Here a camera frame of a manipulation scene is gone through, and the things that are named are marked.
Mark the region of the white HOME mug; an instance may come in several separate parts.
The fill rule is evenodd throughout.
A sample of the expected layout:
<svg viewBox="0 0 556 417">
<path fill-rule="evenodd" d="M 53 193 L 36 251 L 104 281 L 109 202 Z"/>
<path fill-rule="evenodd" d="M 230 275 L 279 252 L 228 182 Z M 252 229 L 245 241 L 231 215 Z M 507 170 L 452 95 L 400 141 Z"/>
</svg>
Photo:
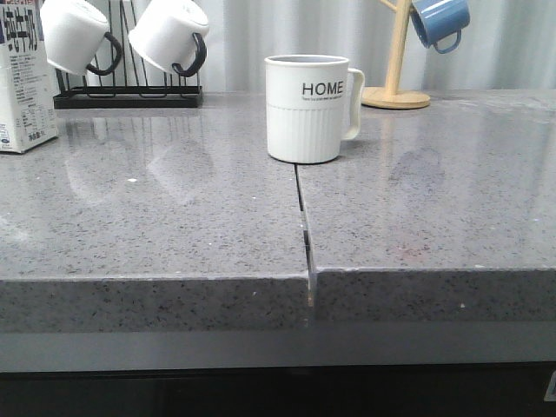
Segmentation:
<svg viewBox="0 0 556 417">
<path fill-rule="evenodd" d="M 281 55 L 264 60 L 267 150 L 297 164 L 334 160 L 361 129 L 364 73 L 343 56 Z"/>
</svg>

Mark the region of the white milk carton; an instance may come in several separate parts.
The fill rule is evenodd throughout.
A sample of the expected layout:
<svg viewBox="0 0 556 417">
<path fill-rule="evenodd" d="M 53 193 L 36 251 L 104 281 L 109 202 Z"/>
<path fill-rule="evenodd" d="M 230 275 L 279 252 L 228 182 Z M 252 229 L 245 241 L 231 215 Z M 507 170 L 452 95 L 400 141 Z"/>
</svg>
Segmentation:
<svg viewBox="0 0 556 417">
<path fill-rule="evenodd" d="M 1 151 L 23 154 L 58 134 L 39 1 L 1 2 Z"/>
</svg>

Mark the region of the wooden mug tree stand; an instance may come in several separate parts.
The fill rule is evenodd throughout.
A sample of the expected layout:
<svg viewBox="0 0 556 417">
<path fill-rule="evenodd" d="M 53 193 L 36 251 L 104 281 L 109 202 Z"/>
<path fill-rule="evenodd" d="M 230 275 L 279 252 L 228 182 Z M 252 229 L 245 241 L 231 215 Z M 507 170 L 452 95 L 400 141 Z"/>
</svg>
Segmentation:
<svg viewBox="0 0 556 417">
<path fill-rule="evenodd" d="M 430 105 L 430 96 L 419 91 L 400 89 L 400 76 L 407 38 L 407 27 L 412 2 L 381 1 L 394 14 L 394 27 L 389 52 L 386 81 L 383 87 L 365 87 L 361 103 L 378 109 L 423 109 Z"/>
</svg>

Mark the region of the blue enamel mug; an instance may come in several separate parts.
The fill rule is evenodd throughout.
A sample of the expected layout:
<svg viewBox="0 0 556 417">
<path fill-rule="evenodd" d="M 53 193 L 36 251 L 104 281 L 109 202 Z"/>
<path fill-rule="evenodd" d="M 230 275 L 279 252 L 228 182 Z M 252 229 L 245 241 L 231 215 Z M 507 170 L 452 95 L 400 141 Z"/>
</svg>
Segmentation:
<svg viewBox="0 0 556 417">
<path fill-rule="evenodd" d="M 418 38 L 425 48 L 447 54 L 461 42 L 461 33 L 470 24 L 466 0 L 412 1 L 410 17 Z"/>
</svg>

